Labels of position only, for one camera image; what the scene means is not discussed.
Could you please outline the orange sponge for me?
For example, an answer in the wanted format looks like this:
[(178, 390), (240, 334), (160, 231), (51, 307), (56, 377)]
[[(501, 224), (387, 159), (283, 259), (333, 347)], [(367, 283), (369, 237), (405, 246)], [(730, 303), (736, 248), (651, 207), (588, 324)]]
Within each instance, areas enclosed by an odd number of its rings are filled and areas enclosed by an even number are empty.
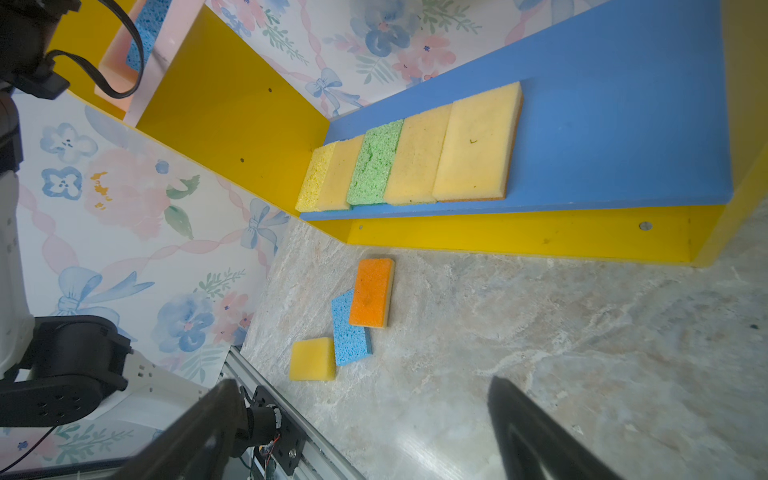
[(356, 275), (349, 324), (384, 329), (388, 326), (395, 261), (363, 259)]

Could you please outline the small yellow sponge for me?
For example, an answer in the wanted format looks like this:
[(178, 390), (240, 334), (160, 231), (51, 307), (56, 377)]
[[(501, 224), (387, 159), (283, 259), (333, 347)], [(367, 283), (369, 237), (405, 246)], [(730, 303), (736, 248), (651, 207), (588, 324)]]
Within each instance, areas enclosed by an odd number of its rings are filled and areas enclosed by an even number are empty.
[(437, 201), (506, 197), (523, 101), (515, 82), (453, 103), (432, 192)]

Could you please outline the aluminium mounting rail frame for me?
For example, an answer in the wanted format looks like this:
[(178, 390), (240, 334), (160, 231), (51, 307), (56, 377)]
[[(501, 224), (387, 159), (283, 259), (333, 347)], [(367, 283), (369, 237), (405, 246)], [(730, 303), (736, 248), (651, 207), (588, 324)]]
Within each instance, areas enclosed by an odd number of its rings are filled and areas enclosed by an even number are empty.
[(266, 447), (250, 447), (241, 456), (251, 479), (359, 479), (357, 470), (299, 411), (232, 347), (220, 378), (233, 379), (246, 405), (277, 407), (278, 435)]

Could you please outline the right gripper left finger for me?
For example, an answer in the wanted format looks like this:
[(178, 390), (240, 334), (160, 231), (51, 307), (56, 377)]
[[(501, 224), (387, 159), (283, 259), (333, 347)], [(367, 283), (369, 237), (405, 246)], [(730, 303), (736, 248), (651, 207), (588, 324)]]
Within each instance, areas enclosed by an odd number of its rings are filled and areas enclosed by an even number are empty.
[(237, 456), (245, 400), (236, 381), (218, 383), (164, 433), (127, 461), (114, 479), (221, 479)]

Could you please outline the thick yellow sponge front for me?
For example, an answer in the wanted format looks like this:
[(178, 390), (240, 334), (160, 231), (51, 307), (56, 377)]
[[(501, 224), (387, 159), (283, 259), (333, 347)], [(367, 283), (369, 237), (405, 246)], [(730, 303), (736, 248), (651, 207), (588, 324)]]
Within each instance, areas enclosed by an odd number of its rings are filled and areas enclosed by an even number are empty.
[(332, 381), (336, 361), (332, 338), (323, 337), (295, 342), (291, 349), (291, 381)]

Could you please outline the yellow sponge with green back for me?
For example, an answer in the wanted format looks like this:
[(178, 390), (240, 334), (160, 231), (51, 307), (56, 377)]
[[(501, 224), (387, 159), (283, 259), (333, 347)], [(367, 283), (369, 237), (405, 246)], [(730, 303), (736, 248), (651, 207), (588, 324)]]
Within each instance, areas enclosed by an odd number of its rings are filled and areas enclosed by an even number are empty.
[(364, 136), (334, 142), (333, 152), (316, 202), (318, 211), (349, 210), (347, 193)]

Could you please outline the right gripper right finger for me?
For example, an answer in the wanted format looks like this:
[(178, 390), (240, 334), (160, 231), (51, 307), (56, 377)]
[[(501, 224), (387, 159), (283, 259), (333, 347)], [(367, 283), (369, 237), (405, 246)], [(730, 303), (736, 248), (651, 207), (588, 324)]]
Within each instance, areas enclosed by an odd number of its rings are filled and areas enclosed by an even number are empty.
[(508, 479), (617, 479), (510, 380), (495, 376), (488, 410)]

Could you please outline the blue sponge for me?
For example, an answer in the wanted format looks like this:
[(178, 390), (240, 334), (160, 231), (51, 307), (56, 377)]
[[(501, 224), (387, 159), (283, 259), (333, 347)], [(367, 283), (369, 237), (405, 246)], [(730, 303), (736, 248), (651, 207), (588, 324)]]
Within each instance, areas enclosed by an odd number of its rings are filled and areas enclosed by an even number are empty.
[[(149, 55), (151, 54), (171, 3), (171, 0), (147, 0), (134, 22), (142, 40), (145, 61), (148, 60)], [(134, 40), (131, 41), (126, 56), (126, 65), (136, 72), (139, 72), (140, 70), (140, 55), (138, 46)]]
[(370, 333), (365, 327), (349, 323), (354, 290), (331, 301), (333, 340), (337, 366), (345, 366), (372, 355)]

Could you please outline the bright yellow cellulose sponge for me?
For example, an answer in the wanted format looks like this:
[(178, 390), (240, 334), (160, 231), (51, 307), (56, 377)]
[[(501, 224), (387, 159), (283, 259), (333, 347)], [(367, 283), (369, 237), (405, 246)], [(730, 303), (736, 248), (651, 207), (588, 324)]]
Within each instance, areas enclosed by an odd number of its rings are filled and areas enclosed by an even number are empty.
[(318, 210), (317, 202), (320, 191), (327, 176), (336, 145), (337, 143), (334, 142), (323, 145), (313, 151), (295, 206), (298, 212), (306, 213)]

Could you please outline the yellow pink blue toy shelf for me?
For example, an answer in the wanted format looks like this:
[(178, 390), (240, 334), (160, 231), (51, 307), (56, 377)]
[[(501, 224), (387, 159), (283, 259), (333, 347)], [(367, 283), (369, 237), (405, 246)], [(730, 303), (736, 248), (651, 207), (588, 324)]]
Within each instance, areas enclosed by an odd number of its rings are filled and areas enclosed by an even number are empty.
[(763, 1), (177, 1), (113, 114), (293, 211), (312, 150), (510, 83), (502, 201), (306, 214), (351, 245), (708, 266), (767, 197)]

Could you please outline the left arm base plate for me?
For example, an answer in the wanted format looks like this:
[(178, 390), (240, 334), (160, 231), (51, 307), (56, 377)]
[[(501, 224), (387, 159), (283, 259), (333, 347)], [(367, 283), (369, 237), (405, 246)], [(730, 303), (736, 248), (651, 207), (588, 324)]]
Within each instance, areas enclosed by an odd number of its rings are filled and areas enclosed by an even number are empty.
[(290, 478), (297, 469), (307, 435), (265, 387), (239, 387), (244, 416), (238, 424), (233, 457), (250, 470), (251, 479)]

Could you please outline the pale yellow sponge underneath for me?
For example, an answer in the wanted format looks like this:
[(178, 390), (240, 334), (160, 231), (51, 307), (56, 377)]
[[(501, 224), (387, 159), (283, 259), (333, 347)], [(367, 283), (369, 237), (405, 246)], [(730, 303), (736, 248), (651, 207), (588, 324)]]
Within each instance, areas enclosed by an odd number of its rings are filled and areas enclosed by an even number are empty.
[(452, 105), (407, 118), (401, 130), (384, 201), (389, 205), (433, 204), (433, 188)]

